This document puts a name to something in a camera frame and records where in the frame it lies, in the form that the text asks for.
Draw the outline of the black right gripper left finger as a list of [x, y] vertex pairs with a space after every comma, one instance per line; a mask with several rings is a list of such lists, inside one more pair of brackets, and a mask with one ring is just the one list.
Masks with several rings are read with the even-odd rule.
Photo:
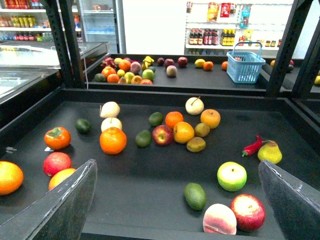
[[78, 240], [93, 202], [96, 160], [90, 159], [59, 185], [0, 226], [2, 240]]

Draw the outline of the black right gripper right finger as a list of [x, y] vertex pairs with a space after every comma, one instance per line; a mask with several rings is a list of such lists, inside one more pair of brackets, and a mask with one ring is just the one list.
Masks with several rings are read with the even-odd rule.
[[258, 165], [259, 180], [287, 240], [320, 238], [320, 192], [268, 160]]

